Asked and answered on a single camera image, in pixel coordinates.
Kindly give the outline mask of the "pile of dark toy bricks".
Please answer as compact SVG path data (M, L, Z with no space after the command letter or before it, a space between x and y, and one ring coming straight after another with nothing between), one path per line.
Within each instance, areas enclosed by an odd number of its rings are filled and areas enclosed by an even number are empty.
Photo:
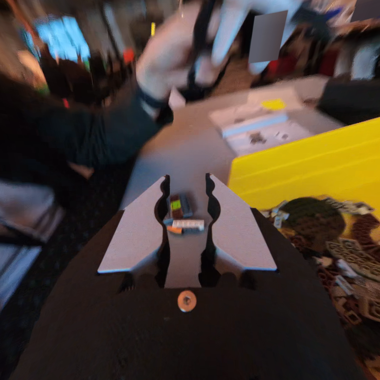
M338 209L346 229L326 250L308 250L301 237L286 227L288 214L279 211L289 201L261 209L261 214L316 267L317 276L338 314L367 379L379 379L380 355L380 245L379 218L364 202L318 197Z

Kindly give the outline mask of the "person's grey shirt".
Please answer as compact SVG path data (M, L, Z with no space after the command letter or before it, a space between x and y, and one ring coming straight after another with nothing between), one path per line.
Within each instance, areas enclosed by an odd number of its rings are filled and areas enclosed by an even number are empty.
M0 309L65 215L51 188L1 181Z

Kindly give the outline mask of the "black perforated pad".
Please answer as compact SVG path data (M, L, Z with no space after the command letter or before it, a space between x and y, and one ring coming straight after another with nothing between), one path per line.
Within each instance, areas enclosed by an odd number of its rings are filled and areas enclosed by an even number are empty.
M21 277L0 315L1 379L9 379L41 309L69 262L119 210L134 162L96 171L41 253Z

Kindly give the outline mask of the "black round studded plate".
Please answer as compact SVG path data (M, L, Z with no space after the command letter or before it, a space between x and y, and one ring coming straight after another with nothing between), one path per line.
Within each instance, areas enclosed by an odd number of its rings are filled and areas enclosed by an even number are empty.
M308 250L323 253L326 242L337 240L346 229L341 212L326 200L312 197L293 199L279 211L288 214L286 227L301 237Z

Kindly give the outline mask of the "person's dark jacket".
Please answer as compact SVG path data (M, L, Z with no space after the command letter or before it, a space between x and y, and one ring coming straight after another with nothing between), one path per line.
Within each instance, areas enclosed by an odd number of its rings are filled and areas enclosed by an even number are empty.
M69 162L53 149L38 132L41 112L58 106L26 84L1 74L1 181L34 184L53 190L58 203L68 208L81 190L86 190L92 175L111 166L135 163L128 161L98 169Z

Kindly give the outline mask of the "white upright sheet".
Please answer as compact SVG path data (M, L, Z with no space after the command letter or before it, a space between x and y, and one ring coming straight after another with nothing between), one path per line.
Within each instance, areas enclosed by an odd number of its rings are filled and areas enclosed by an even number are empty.
M186 106L186 99L176 89L172 88L169 96L169 107L175 111Z

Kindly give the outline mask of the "person's left forearm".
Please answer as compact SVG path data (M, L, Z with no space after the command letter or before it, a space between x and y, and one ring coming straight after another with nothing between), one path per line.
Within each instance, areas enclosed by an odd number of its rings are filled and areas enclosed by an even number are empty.
M69 162L98 169L128 161L172 122L170 107L152 119L136 97L136 87L125 87L100 110L50 106L41 112L37 127Z

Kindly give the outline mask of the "open instruction booklet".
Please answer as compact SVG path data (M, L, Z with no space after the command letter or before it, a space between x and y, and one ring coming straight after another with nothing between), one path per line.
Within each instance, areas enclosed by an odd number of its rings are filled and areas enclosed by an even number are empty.
M276 98L281 98L287 107L280 111L261 107L262 101ZM244 104L212 111L208 117L237 157L345 126L305 102L295 86L254 90Z

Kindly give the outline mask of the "yellow paper sheet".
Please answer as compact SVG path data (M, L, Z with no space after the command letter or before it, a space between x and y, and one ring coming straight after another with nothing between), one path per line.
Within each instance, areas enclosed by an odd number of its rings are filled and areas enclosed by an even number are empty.
M261 107L267 111L280 111L287 107L287 104L281 99L269 99L261 102Z

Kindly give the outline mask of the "grey brown toy brick model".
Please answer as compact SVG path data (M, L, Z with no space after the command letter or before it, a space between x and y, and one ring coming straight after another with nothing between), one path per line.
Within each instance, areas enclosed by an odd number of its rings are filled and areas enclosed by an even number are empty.
M169 217L171 219L186 219L193 216L190 200L186 193L177 193L169 196Z

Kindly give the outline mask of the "dark wrist band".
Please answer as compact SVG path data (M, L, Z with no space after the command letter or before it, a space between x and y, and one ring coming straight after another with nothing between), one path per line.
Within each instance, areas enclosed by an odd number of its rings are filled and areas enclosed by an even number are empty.
M136 86L136 97L139 99L139 102L145 112L152 118L159 118L160 114L167 110L169 107L168 99L159 100L147 92L145 92L138 84Z

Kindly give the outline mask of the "large yellow plastic bin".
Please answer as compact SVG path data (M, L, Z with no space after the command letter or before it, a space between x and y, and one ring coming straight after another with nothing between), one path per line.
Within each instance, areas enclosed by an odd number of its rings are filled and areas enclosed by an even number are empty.
M235 352L221 377L367 379L316 267L260 210L326 196L379 218L379 118L236 158L228 187L252 207L278 269L246 271L227 291Z

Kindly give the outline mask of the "arched window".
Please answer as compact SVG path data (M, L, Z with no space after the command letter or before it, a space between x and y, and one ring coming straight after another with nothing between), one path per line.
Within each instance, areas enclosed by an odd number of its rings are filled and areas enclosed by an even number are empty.
M74 17L48 17L37 21L35 28L54 59L88 61L90 50Z

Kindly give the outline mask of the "white and tan brick strip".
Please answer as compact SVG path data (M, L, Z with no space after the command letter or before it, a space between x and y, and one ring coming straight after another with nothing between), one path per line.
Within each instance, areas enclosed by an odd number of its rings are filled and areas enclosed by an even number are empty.
M197 234L205 230L204 219L165 219L163 223L167 231L173 235Z

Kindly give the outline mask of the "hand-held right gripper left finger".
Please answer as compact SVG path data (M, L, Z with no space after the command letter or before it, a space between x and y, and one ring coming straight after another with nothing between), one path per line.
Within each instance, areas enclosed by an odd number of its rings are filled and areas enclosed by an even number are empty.
M170 249L163 218L168 213L170 176L160 177L123 210L98 274L137 273L151 265L157 276L169 265Z

